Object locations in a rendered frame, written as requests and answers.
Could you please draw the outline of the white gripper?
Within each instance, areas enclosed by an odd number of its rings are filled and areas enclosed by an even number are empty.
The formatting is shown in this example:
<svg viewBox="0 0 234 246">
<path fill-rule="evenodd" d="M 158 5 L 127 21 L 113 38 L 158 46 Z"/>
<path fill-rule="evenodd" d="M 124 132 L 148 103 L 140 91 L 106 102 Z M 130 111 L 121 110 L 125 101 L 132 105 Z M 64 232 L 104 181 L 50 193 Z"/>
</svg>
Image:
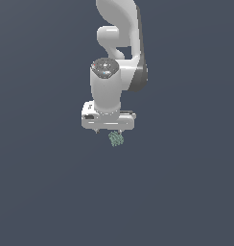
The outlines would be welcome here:
<svg viewBox="0 0 234 246">
<path fill-rule="evenodd" d="M 94 102 L 88 101 L 82 107 L 82 126 L 94 130 L 96 134 L 100 130 L 115 130 L 118 134 L 122 131 L 132 130 L 136 113 L 133 111 L 115 111 L 114 113 L 102 113 L 94 109 Z"/>
</svg>

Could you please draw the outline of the small green patterned object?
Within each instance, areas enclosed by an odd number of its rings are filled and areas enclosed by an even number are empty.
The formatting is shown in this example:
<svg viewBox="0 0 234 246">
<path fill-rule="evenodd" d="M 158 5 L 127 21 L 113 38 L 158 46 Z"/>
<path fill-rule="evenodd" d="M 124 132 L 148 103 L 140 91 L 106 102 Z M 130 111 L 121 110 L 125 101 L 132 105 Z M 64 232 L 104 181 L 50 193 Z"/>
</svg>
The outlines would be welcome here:
<svg viewBox="0 0 234 246">
<path fill-rule="evenodd" d="M 111 132 L 108 135 L 108 138 L 110 140 L 111 146 L 116 147 L 124 143 L 124 138 L 121 134 L 118 132 Z"/>
</svg>

